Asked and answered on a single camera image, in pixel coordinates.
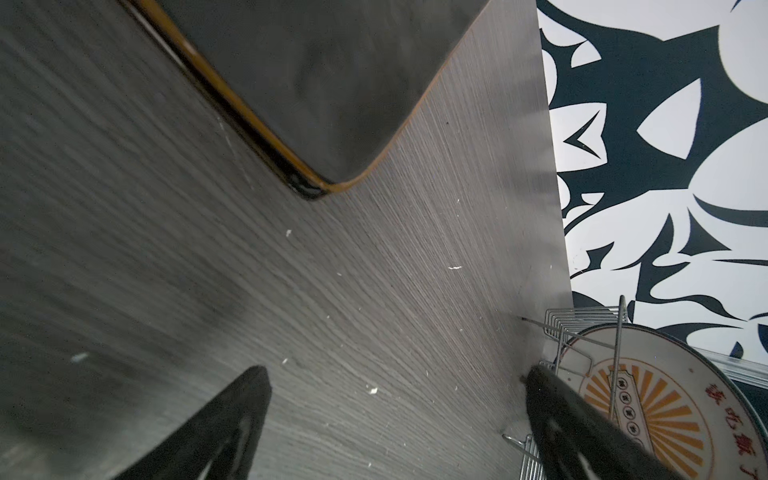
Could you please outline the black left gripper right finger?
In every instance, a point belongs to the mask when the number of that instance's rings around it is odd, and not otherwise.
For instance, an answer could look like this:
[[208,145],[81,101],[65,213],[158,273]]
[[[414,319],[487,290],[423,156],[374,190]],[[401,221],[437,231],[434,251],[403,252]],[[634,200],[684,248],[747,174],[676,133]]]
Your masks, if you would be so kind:
[[679,479],[544,366],[524,380],[526,412],[548,479]]

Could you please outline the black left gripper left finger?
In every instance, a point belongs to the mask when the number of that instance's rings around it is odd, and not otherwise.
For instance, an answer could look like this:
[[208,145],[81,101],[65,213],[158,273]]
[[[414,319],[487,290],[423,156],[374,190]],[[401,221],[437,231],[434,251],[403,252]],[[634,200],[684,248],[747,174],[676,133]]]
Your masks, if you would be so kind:
[[267,368],[245,370],[119,479],[246,479],[272,387]]

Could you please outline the black plate orange rim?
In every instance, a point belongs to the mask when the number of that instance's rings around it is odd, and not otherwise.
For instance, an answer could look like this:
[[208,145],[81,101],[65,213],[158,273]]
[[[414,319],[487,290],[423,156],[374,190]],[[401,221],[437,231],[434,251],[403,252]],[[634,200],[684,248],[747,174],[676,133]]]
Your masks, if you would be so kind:
[[299,196],[383,158],[482,1],[128,1],[125,8]]

